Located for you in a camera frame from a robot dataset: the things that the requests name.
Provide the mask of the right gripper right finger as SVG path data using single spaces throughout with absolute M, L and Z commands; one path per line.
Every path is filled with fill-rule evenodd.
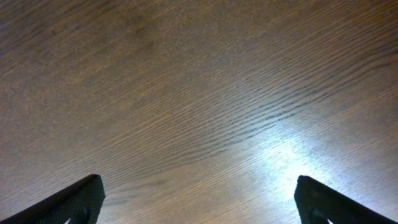
M 302 224 L 397 224 L 306 175 L 298 177 L 294 199 Z

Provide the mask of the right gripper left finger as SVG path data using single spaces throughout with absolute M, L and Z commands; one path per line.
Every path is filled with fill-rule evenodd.
M 91 174 L 1 224 L 96 224 L 105 197 L 101 176 Z

